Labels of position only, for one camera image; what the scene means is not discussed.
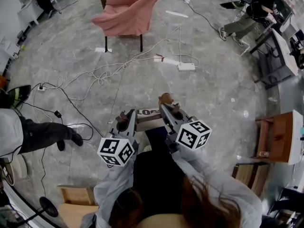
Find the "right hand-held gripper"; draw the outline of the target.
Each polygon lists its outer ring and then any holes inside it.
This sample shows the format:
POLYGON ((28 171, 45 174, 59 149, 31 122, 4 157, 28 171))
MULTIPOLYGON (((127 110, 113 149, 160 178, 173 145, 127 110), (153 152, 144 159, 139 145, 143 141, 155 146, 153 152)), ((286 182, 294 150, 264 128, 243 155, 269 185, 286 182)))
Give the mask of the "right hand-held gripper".
POLYGON ((160 104, 161 117, 170 128, 168 134, 169 143, 196 151, 206 145, 212 133, 212 129, 202 120, 190 121, 190 117, 180 110, 179 104, 160 104))

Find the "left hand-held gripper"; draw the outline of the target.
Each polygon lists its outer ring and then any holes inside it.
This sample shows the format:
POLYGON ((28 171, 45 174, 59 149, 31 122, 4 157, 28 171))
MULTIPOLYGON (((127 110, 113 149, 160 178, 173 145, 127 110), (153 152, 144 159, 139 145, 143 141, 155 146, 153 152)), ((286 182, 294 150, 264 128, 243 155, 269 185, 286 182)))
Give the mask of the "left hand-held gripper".
POLYGON ((134 138, 137 112, 130 110, 129 113, 129 123, 125 119, 115 119, 110 127, 111 137, 102 138, 100 141, 97 154, 108 166, 125 166, 138 150, 139 144, 134 138))

